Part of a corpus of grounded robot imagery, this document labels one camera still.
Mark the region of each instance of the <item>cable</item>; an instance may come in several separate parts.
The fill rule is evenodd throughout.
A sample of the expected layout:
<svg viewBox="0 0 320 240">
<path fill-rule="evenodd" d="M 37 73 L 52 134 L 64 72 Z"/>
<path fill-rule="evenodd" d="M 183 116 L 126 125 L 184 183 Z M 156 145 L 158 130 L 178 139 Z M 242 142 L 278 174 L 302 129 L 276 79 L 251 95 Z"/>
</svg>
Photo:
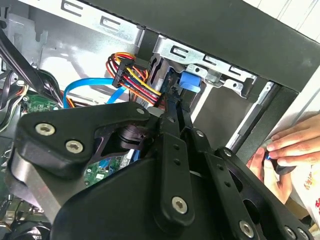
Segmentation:
<svg viewBox="0 0 320 240">
<path fill-rule="evenodd" d="M 16 207 L 16 210 L 15 210 L 15 212 L 14 212 L 14 217 L 13 217 L 13 219 L 14 219 L 15 221 L 17 221 L 17 212 L 18 212 L 18 210 L 19 210 L 19 208 L 20 208 L 20 205 L 21 205 L 23 202 L 24 202 L 24 201 L 21 200 L 21 201 L 18 203 L 18 206 Z"/>
<path fill-rule="evenodd" d="M 120 87 L 118 88 L 109 98 L 109 100 L 106 102 L 106 104 L 113 104 L 124 92 L 126 88 L 125 87 Z"/>
<path fill-rule="evenodd" d="M 7 117 L 8 116 L 7 114 L 5 115 L 4 120 L 0 124 L 0 133 L 3 132 L 9 126 L 13 116 L 15 115 L 15 111 L 16 111 L 17 105 L 22 100 L 22 98 L 27 94 L 28 89 L 29 89 L 28 85 L 24 86 L 24 90 L 23 90 L 22 94 L 18 98 L 15 98 L 16 101 L 13 102 L 13 104 L 12 104 L 10 109 L 9 109 L 9 106 L 8 106 L 7 113 L 9 112 L 9 117 Z"/>
<path fill-rule="evenodd" d="M 14 72 L 9 71 L 8 75 L 5 77 L 2 94 L 1 94 L 1 101 L 0 101 L 0 111 L 3 110 L 8 101 L 10 86 L 11 86 L 11 77 L 13 76 Z"/>
<path fill-rule="evenodd" d="M 115 77 L 116 71 L 118 70 L 118 66 L 115 66 L 116 63 L 114 61 L 110 61 L 110 62 L 106 63 L 106 69 L 112 77 Z M 139 84 L 139 82 L 136 79 L 132 79 L 126 75 L 124 75 L 123 78 L 127 81 L 127 83 L 130 83 L 131 85 L 133 85 L 143 95 L 150 98 L 152 101 L 155 101 L 155 102 L 157 101 L 157 97 L 159 97 L 159 96 L 157 96 L 157 95 L 153 96 L 155 93 L 144 88 L 142 85 Z"/>
<path fill-rule="evenodd" d="M 68 103 L 67 103 L 67 95 L 68 93 L 78 87 L 81 86 L 94 86 L 94 85 L 111 85 L 113 82 L 113 78 L 105 78 L 105 77 L 99 77 L 99 78 L 94 78 L 94 77 L 90 77 L 90 78 L 84 78 L 84 79 L 80 79 L 77 81 L 74 81 L 72 83 L 70 83 L 64 90 L 63 93 L 63 107 L 64 108 L 68 108 Z"/>
<path fill-rule="evenodd" d="M 126 70 L 144 87 L 146 87 L 147 89 L 149 89 L 150 91 L 152 91 L 153 93 L 157 94 L 157 95 L 161 95 L 160 92 L 158 92 L 157 90 L 153 89 L 152 87 L 150 87 L 149 85 L 145 84 L 129 67 L 126 68 Z"/>
<path fill-rule="evenodd" d="M 133 90 L 132 88 L 124 85 L 123 83 L 120 83 L 121 86 L 125 87 L 126 89 L 128 89 L 129 91 L 133 92 L 135 95 L 137 95 L 138 97 L 142 98 L 143 100 L 145 100 L 147 103 L 154 105 L 153 102 L 151 102 L 150 100 L 148 100 L 147 98 L 145 98 L 144 96 L 140 95 L 140 93 L 136 92 L 135 90 Z"/>
<path fill-rule="evenodd" d="M 17 48 L 10 42 L 4 31 L 0 28 L 0 58 L 16 74 L 21 76 L 25 82 L 40 95 L 47 97 L 45 85 L 36 70 L 30 66 Z"/>
</svg>

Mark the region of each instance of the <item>wire bundle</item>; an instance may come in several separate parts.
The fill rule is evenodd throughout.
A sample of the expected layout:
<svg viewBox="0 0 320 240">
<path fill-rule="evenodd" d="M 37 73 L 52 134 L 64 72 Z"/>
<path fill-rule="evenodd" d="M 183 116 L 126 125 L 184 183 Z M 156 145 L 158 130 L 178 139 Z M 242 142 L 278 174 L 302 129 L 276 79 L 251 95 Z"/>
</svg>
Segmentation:
<svg viewBox="0 0 320 240">
<path fill-rule="evenodd" d="M 62 90 L 60 90 L 60 87 L 59 87 L 59 84 L 58 84 L 56 78 L 50 72 L 45 71 L 43 69 L 39 69 L 38 73 L 44 82 L 45 88 L 50 91 L 50 94 L 52 95 L 52 97 L 54 99 L 56 99 L 59 106 L 63 108 L 64 92 Z M 72 100 L 69 97 L 66 97 L 66 101 L 67 101 L 69 107 L 71 107 L 71 108 L 75 107 L 74 103 L 72 102 Z"/>
<path fill-rule="evenodd" d="M 26 85 L 22 88 L 21 93 L 18 93 L 16 97 L 11 99 L 8 103 L 8 108 L 5 114 L 3 121 L 0 123 L 0 133 L 3 132 L 10 124 L 10 121 L 15 115 L 15 111 L 17 109 L 18 104 L 22 100 L 22 98 L 27 94 L 29 86 Z"/>
<path fill-rule="evenodd" d="M 134 60 L 136 57 L 127 52 L 117 52 L 112 54 L 105 66 L 108 73 L 114 78 L 117 74 L 119 69 L 120 63 L 122 59 L 132 59 Z M 130 69 L 129 67 L 126 68 L 126 71 L 123 75 L 123 82 L 120 82 L 120 85 L 124 88 L 128 89 L 130 92 L 135 94 L 136 96 L 142 98 L 149 104 L 154 105 L 158 98 L 160 97 L 161 93 L 157 90 L 153 89 L 152 87 L 146 84 L 148 79 L 148 71 L 145 70 L 143 73 L 138 70 L 135 66 Z"/>
</svg>

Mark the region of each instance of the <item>green circuit board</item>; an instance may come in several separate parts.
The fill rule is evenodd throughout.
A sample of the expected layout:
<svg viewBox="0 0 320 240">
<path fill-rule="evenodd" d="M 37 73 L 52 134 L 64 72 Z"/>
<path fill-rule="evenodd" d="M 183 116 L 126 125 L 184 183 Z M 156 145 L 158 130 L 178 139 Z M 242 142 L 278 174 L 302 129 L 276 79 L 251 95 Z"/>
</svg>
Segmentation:
<svg viewBox="0 0 320 240">
<path fill-rule="evenodd" d="M 84 173 L 84 184 L 87 187 L 98 183 L 120 168 L 123 156 L 108 157 L 87 167 Z"/>
<path fill-rule="evenodd" d="M 23 99 L 26 104 L 26 113 L 48 112 L 60 109 L 60 106 L 42 96 L 28 94 Z"/>
</svg>

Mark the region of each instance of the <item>black plastic bracket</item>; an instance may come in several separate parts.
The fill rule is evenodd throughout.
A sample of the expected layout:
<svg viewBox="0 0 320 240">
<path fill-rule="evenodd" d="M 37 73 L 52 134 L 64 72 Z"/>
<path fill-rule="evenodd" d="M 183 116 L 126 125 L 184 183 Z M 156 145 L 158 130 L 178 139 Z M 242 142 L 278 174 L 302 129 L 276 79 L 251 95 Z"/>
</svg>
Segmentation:
<svg viewBox="0 0 320 240">
<path fill-rule="evenodd" d="M 157 179 L 154 219 L 166 233 L 177 235 L 195 219 L 186 143 L 180 139 L 178 99 L 165 94 L 166 113 L 159 119 Z"/>
<path fill-rule="evenodd" d="M 126 139 L 121 128 L 144 126 L 149 118 L 148 111 L 136 102 L 31 113 L 19 120 L 14 146 L 25 160 L 59 177 L 76 178 L 89 162 L 126 153 L 126 144 L 138 149 L 140 142 Z M 35 127 L 40 123 L 53 126 L 54 134 L 39 134 Z M 77 154 L 68 151 L 70 140 L 80 142 L 83 150 Z"/>
</svg>

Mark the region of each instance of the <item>orange wire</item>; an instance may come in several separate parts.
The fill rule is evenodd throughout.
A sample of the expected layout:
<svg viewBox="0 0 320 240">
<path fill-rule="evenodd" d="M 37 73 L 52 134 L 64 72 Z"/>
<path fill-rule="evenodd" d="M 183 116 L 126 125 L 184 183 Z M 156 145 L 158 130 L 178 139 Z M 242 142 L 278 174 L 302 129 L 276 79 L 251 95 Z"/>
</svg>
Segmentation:
<svg viewBox="0 0 320 240">
<path fill-rule="evenodd" d="M 149 77 L 148 70 L 144 70 L 144 71 L 145 71 L 145 79 L 148 80 L 148 77 Z"/>
<path fill-rule="evenodd" d="M 154 105 L 152 102 L 150 102 L 148 99 L 146 99 L 144 96 L 140 95 L 137 91 L 133 90 L 131 87 L 128 87 L 126 85 L 124 85 L 123 83 L 120 83 L 120 85 L 122 87 L 125 87 L 126 89 L 128 89 L 130 92 L 133 92 L 135 95 L 137 95 L 138 97 L 142 98 L 143 100 L 145 100 L 146 102 L 148 102 L 149 104 Z"/>
<path fill-rule="evenodd" d="M 20 89 L 20 91 L 18 91 L 18 92 L 16 93 L 16 96 L 19 96 L 20 94 L 22 94 L 23 91 L 24 91 L 24 88 L 22 87 L 22 88 Z"/>
<path fill-rule="evenodd" d="M 74 105 L 74 103 L 70 100 L 69 97 L 66 97 L 67 102 L 69 103 L 70 107 L 75 108 L 76 106 Z"/>
<path fill-rule="evenodd" d="M 142 77 L 143 81 L 146 81 L 145 76 L 143 76 L 143 74 L 139 71 L 139 69 L 137 69 L 135 66 L 133 67 L 133 69 Z"/>
</svg>

